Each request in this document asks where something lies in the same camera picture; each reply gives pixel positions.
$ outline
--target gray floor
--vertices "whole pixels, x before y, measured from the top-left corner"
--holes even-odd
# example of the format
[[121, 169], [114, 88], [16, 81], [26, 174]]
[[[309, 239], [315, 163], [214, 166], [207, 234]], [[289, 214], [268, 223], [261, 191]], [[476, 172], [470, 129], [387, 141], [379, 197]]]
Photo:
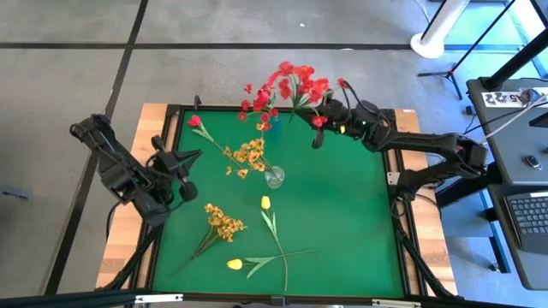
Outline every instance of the gray floor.
[[[438, 4], [424, 2], [432, 17]], [[125, 42], [138, 7], [138, 0], [3, 0], [0, 42]], [[501, 10], [501, 5], [471, 4], [447, 43], [473, 43]], [[406, 44], [426, 24], [413, 0], [152, 0], [138, 41]], [[508, 16], [484, 42], [520, 43]], [[428, 114], [420, 117], [425, 132], [462, 132], [470, 121], [462, 114], [468, 100], [458, 101], [447, 80], [415, 76], [445, 70], [461, 55], [447, 52], [428, 60], [412, 51], [136, 50], [113, 127], [130, 147], [143, 103], [189, 104], [199, 94], [205, 104], [237, 104], [241, 85], [265, 79], [278, 63], [289, 60], [313, 65], [317, 75], [330, 80], [344, 77], [360, 97], [379, 106]], [[42, 292], [87, 159], [85, 146], [70, 137], [69, 125], [103, 110], [121, 57], [122, 50], [0, 50], [0, 181], [34, 194], [32, 202], [0, 196], [0, 279], [8, 282], [0, 298]], [[473, 53], [456, 74], [461, 88], [468, 79], [492, 74], [510, 58]], [[518, 75], [538, 76], [531, 64]], [[104, 249], [106, 212], [113, 203], [95, 179], [61, 292], [93, 288]], [[446, 211], [460, 211], [464, 221], [483, 228], [481, 222], [466, 220], [463, 204]], [[457, 234], [447, 216], [451, 214], [444, 215], [446, 233]], [[523, 305], [541, 305], [546, 299], [545, 292], [523, 289], [515, 274], [491, 273], [481, 263], [470, 262], [471, 254], [493, 260], [481, 240], [457, 238], [448, 243], [457, 287], [466, 298]], [[483, 285], [493, 287], [478, 291]]]

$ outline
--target white pole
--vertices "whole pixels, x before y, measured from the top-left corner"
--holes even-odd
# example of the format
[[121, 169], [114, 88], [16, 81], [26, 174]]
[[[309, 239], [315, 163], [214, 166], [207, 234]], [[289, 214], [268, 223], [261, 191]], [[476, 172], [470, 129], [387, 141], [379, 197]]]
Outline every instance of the white pole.
[[444, 53], [444, 39], [461, 16], [470, 0], [445, 0], [426, 32], [411, 38], [411, 49], [426, 58], [437, 58]]

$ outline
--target green mat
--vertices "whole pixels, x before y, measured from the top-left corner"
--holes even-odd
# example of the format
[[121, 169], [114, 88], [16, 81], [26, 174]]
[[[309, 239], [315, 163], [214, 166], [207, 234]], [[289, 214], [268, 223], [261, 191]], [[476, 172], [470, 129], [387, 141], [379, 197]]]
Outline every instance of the green mat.
[[[277, 190], [253, 171], [245, 180], [225, 175], [229, 159], [187, 125], [198, 115], [220, 145], [238, 149], [260, 137], [256, 118], [242, 123], [232, 111], [186, 111], [179, 151], [203, 150], [190, 180], [199, 196], [176, 210], [166, 222], [153, 281], [154, 291], [181, 293], [247, 293], [317, 296], [402, 297], [396, 241], [382, 156], [350, 138], [325, 133], [319, 150], [311, 147], [314, 131], [301, 119], [288, 124], [281, 114], [281, 133], [265, 135], [265, 156], [285, 171]], [[246, 279], [250, 267], [228, 269], [234, 258], [279, 254], [260, 214], [263, 195], [271, 198], [278, 236], [285, 252], [319, 250], [288, 257], [289, 283], [283, 291], [283, 260], [278, 258]], [[205, 235], [207, 203], [242, 219], [247, 229], [233, 243], [218, 242], [184, 271], [173, 275]]]

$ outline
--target tripod stand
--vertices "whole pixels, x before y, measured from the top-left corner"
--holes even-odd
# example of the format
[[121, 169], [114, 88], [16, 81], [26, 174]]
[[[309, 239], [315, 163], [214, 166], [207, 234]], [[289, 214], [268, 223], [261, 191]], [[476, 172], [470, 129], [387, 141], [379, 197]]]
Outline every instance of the tripod stand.
[[470, 47], [470, 49], [467, 50], [467, 52], [464, 54], [464, 56], [462, 56], [462, 58], [456, 64], [454, 64], [449, 71], [420, 73], [420, 74], [417, 74], [417, 77], [443, 76], [445, 79], [451, 81], [453, 86], [455, 86], [456, 94], [459, 96], [459, 100], [462, 100], [461, 89], [459, 88], [458, 84], [456, 83], [456, 78], [455, 78], [456, 69], [464, 62], [464, 60], [470, 55], [472, 50], [474, 50], [474, 48], [476, 48], [476, 46], [480, 43], [480, 41], [487, 35], [487, 33], [489, 33], [489, 31], [491, 31], [491, 29], [497, 24], [497, 22], [504, 16], [506, 11], [508, 11], [508, 9], [512, 6], [512, 4], [514, 4], [514, 2], [515, 2], [515, 0], [512, 0], [510, 3], [508, 3], [508, 5], [497, 16], [497, 18], [495, 18], [493, 23], [491, 25], [489, 25], [489, 27], [479, 36], [478, 40], [476, 40], [474, 42], [472, 47]]

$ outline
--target wooden table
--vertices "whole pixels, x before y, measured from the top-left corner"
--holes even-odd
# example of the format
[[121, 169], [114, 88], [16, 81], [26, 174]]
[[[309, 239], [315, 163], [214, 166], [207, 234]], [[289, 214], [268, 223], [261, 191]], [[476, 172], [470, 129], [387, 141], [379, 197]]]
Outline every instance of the wooden table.
[[[162, 133], [167, 109], [167, 104], [144, 104], [131, 148], [131, 154], [140, 163], [144, 163], [154, 153], [151, 145], [151, 137]], [[176, 116], [171, 118], [171, 123], [169, 124], [167, 149], [171, 148], [175, 135]], [[419, 122], [414, 110], [396, 110], [396, 124], [397, 130], [400, 132], [418, 133], [420, 131]], [[391, 151], [389, 154], [390, 169], [396, 170], [395, 153]], [[403, 151], [402, 157], [405, 169], [423, 169], [427, 167], [424, 153]], [[434, 191], [431, 189], [421, 188], [420, 193], [435, 199]], [[444, 231], [438, 208], [422, 198], [417, 198], [411, 205], [420, 246], [420, 255], [425, 259], [434, 275], [442, 282], [445, 288], [456, 294], [455, 279], [451, 270], [447, 246], [445, 245]], [[407, 228], [405, 220], [402, 219], [402, 222], [404, 227]], [[141, 219], [139, 213], [131, 204], [120, 206], [116, 209], [96, 282], [97, 287], [108, 284], [134, 253], [140, 234], [140, 226]], [[141, 263], [137, 287], [145, 286], [149, 257], [150, 249], [144, 257], [144, 262]], [[418, 294], [419, 287], [413, 261], [407, 253], [406, 262], [408, 265], [411, 293]], [[433, 296], [433, 292], [430, 289], [429, 294]]]

